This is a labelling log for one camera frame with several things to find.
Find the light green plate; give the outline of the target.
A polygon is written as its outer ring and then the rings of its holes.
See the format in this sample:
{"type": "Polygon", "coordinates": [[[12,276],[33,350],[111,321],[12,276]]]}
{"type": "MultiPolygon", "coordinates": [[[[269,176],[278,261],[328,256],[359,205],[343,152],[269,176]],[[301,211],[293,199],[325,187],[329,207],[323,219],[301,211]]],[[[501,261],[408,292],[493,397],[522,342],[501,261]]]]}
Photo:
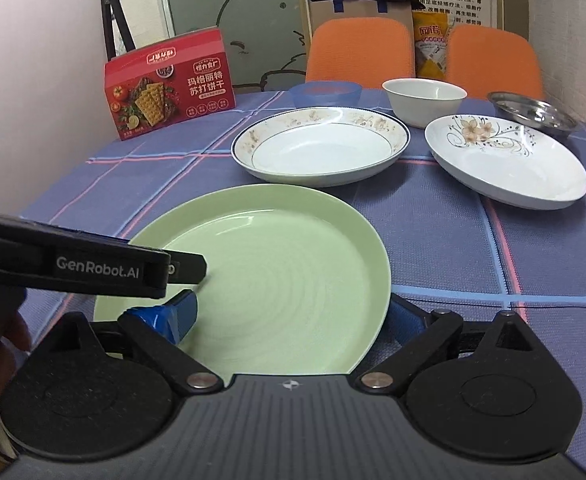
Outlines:
{"type": "Polygon", "coordinates": [[[226,188],[171,209],[133,243],[205,258],[197,320],[179,347],[223,379],[349,373],[389,307],[377,231],[311,188],[226,188]]]}

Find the white plate flower swirl pattern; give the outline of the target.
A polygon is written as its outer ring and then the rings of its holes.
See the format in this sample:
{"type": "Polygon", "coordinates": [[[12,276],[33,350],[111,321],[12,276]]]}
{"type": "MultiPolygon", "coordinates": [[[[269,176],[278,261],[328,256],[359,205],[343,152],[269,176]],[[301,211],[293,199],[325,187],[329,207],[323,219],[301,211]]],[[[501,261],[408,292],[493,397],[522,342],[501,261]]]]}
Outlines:
{"type": "Polygon", "coordinates": [[[482,115],[432,120],[424,139],[435,162],[499,203],[559,210],[586,195],[586,169],[563,144],[533,128],[482,115]]]}

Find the white plate brown floral rim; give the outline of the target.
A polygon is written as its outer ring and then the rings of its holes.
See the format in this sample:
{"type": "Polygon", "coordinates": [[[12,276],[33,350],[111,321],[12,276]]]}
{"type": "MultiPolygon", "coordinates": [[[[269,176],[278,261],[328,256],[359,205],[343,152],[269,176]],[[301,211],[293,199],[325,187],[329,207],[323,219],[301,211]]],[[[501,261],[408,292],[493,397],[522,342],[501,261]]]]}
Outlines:
{"type": "Polygon", "coordinates": [[[397,162],[410,129],[392,116],[354,107],[289,110],[255,122],[233,140],[233,160],[269,183],[335,188],[397,162]]]}

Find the white ceramic bowl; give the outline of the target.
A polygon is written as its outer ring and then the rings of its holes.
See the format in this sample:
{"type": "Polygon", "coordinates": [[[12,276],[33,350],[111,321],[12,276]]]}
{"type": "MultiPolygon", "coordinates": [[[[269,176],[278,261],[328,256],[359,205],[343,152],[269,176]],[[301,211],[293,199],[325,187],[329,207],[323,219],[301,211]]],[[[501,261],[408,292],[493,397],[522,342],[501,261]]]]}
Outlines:
{"type": "Polygon", "coordinates": [[[442,80],[397,78],[384,81],[382,88],[393,113],[408,126],[425,128],[437,118],[456,114],[466,90],[442,80]]]}

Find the stainless steel bowl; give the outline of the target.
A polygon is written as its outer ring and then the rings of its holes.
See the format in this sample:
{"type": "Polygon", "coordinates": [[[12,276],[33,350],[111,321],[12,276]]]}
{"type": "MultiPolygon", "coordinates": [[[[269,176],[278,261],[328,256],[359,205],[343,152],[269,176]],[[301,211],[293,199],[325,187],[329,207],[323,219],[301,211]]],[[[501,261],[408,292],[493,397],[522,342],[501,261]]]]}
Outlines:
{"type": "Polygon", "coordinates": [[[545,101],[500,91],[488,93],[487,100],[499,117],[556,139],[567,139],[578,128],[578,122],[569,113],[545,101]]]}

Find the translucent blue plastic bowl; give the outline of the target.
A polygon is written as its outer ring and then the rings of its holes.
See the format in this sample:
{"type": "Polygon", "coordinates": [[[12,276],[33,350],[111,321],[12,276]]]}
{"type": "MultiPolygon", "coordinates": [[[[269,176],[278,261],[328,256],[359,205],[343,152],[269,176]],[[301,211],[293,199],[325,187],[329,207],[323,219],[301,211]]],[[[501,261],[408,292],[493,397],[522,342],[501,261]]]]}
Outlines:
{"type": "Polygon", "coordinates": [[[356,106],[363,87],[349,81],[316,80],[298,84],[289,90],[296,107],[356,106]]]}

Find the red cracker box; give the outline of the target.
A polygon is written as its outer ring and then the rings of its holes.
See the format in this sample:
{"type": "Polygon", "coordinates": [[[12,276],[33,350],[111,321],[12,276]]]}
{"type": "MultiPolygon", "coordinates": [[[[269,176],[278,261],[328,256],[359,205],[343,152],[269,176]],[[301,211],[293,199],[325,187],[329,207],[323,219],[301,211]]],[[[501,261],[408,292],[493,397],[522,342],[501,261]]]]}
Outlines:
{"type": "Polygon", "coordinates": [[[217,27],[136,49],[104,67],[104,92],[120,140],[235,108],[217,27]]]}

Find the black easel stand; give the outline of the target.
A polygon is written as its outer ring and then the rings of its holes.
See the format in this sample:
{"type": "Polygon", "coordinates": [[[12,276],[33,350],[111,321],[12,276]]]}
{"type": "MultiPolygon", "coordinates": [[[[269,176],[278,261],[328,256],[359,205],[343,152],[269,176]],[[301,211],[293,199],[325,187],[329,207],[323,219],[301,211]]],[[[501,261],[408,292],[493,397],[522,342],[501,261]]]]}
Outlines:
{"type": "Polygon", "coordinates": [[[106,58],[110,61],[116,56],[113,22],[122,36],[125,51],[131,52],[136,49],[120,0],[101,0],[101,14],[106,58]]]}

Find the left orange chair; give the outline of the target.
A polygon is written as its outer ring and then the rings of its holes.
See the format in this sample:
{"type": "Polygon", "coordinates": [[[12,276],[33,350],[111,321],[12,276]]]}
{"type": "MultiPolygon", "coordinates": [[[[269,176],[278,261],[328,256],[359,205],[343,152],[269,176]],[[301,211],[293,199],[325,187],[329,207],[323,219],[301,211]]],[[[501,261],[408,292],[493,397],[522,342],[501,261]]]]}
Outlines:
{"type": "Polygon", "coordinates": [[[306,81],[347,81],[381,89],[391,79],[415,77],[409,29],[390,18],[339,18],[311,37],[306,81]]]}

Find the orange chair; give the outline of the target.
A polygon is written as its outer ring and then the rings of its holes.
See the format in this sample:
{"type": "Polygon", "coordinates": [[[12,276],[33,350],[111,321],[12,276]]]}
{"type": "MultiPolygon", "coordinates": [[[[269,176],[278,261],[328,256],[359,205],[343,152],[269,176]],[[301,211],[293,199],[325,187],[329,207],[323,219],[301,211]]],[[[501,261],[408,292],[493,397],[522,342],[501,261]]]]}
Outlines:
{"type": "Polygon", "coordinates": [[[543,100],[537,55],[528,40],[497,28],[458,24],[447,40],[446,81],[486,100],[492,92],[512,92],[543,100]]]}
{"type": "Polygon", "coordinates": [[[311,37],[306,81],[347,81],[381,89],[391,79],[415,77],[409,29],[390,18],[339,18],[311,37]]]}

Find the right orange chair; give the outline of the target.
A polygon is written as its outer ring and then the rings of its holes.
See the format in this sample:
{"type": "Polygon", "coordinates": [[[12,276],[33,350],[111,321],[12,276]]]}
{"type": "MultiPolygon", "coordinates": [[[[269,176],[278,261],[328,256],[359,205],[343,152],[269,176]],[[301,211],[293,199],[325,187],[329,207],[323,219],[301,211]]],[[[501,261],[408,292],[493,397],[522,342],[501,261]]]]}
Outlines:
{"type": "Polygon", "coordinates": [[[447,40],[446,81],[486,100],[492,92],[512,92],[543,100],[537,55],[528,40],[497,28],[458,24],[447,40]]]}

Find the yellow snack bag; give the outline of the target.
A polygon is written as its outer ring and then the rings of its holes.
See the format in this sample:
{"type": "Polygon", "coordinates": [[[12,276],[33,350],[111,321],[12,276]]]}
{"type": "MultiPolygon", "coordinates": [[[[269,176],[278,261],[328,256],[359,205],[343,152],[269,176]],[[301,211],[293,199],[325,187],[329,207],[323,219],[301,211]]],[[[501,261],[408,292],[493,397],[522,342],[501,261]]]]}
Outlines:
{"type": "Polygon", "coordinates": [[[441,12],[413,11],[415,74],[418,78],[444,80],[450,20],[441,12]]]}

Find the frosted glass panel with drawing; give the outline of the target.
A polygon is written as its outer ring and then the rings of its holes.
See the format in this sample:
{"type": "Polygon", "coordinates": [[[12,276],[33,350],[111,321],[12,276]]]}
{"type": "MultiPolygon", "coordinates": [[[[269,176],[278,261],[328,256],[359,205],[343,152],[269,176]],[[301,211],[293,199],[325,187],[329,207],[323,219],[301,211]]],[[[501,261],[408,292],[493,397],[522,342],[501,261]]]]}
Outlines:
{"type": "Polygon", "coordinates": [[[290,89],[305,80],[301,0],[163,0],[178,35],[216,26],[238,93],[290,89]]]}

